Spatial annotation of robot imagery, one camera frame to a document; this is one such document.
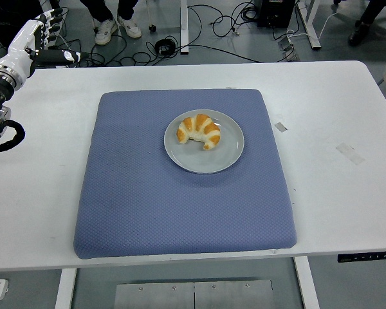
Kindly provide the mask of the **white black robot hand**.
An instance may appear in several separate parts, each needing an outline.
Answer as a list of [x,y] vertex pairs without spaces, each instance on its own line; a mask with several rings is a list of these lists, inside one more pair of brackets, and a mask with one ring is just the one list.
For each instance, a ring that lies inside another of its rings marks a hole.
[[32,76],[36,64],[63,66],[79,63],[89,57],[85,52],[47,48],[55,38],[62,12],[61,8],[51,9],[26,22],[10,43],[7,54],[0,58],[1,76],[13,79],[18,87]]

